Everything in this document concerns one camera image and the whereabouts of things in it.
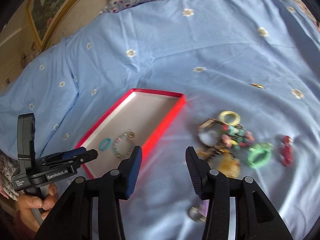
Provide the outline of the person's left hand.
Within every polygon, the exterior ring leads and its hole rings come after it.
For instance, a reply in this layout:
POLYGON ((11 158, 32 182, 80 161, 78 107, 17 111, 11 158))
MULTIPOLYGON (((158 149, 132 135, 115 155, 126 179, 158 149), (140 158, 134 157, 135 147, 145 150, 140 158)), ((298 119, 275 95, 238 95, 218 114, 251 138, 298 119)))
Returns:
POLYGON ((51 209, 54 207, 59 196, 57 192, 57 187, 55 184, 50 184, 48 187, 48 195, 42 200, 36 196, 30 196, 27 194, 22 194, 18 197, 18 206, 20 209, 20 219, 23 224, 29 228, 32 232, 37 232, 40 228, 35 216, 33 215, 33 209, 44 209, 41 214, 42 220, 50 213, 51 209))

